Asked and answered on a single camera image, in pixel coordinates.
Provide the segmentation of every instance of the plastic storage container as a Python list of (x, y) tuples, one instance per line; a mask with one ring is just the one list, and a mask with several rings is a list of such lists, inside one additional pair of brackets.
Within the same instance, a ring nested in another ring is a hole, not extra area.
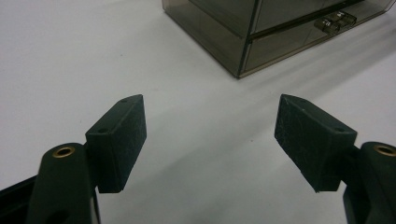
[(390, 9), (396, 0), (163, 0), (165, 12), (245, 77)]

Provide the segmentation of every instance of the screw hole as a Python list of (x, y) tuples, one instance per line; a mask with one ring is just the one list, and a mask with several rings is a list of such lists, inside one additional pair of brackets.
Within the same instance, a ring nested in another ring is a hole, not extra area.
[(61, 224), (64, 223), (69, 217), (69, 212), (60, 210), (52, 213), (46, 220), (46, 224)]
[(61, 147), (58, 150), (52, 153), (52, 156), (55, 158), (63, 158), (68, 157), (75, 152), (73, 147)]
[(396, 157), (396, 149), (393, 147), (375, 146), (374, 149), (382, 155)]
[(108, 129), (107, 128), (103, 128), (103, 129), (99, 129), (99, 133), (106, 133), (108, 131)]
[(343, 133), (345, 130), (342, 128), (334, 128), (337, 132)]

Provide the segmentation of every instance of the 3d-printed part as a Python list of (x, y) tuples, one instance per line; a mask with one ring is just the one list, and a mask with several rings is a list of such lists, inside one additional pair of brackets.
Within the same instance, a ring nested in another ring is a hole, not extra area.
[(70, 143), (44, 154), (26, 224), (98, 223), (84, 146)]
[(118, 101), (86, 133), (100, 193), (123, 190), (147, 132), (143, 96)]
[(359, 168), (371, 203), (366, 223), (396, 223), (396, 147), (364, 143)]
[(275, 138), (316, 191), (336, 191), (340, 154), (351, 152), (357, 132), (305, 99), (280, 97)]

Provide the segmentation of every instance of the white tabletop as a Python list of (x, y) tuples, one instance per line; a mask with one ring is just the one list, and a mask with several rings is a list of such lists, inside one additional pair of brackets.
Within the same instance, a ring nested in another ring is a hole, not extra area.
[(143, 94), (148, 138), (103, 223), (346, 223), (342, 194), (316, 194), (274, 138), (281, 93), (367, 141), (396, 145), (396, 8), (236, 80), (160, 0), (0, 2), (0, 189)]

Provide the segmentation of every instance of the transparent plastic box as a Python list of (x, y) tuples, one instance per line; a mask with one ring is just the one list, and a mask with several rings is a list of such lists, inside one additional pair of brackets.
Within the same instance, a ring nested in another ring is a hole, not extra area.
[(396, 0), (163, 0), (165, 12), (245, 77), (391, 8)]

